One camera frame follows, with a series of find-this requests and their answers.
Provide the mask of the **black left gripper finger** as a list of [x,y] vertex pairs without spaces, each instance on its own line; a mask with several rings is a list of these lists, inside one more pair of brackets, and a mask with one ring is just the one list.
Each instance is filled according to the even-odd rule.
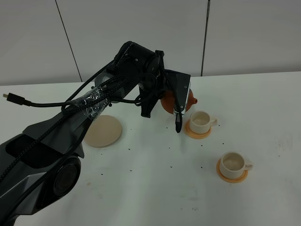
[[144,101],[141,105],[141,116],[144,118],[150,118],[151,111],[155,107],[158,100],[159,100],[159,97],[154,95],[149,100]]

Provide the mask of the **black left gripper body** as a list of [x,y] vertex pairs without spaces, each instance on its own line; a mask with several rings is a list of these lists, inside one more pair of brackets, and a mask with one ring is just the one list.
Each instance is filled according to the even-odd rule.
[[137,75],[139,95],[136,98],[136,106],[142,106],[152,99],[159,100],[169,90],[167,72],[159,70],[157,75],[152,73],[140,73]]

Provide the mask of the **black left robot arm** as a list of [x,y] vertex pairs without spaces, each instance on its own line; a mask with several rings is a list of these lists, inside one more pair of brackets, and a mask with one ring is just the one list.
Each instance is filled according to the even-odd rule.
[[94,119],[135,87],[133,104],[149,117],[164,86],[164,52],[126,42],[114,59],[92,76],[94,87],[59,103],[59,114],[28,126],[0,146],[0,223],[12,226],[67,195],[75,186],[84,157],[82,141]]

